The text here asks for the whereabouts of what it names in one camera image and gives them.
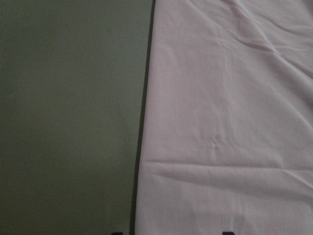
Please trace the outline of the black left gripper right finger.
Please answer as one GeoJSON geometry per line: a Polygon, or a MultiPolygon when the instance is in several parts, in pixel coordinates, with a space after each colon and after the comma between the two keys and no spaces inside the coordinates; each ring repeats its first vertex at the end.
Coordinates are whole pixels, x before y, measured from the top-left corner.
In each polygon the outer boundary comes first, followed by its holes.
{"type": "Polygon", "coordinates": [[[234,235],[233,231],[223,231],[222,235],[234,235]]]}

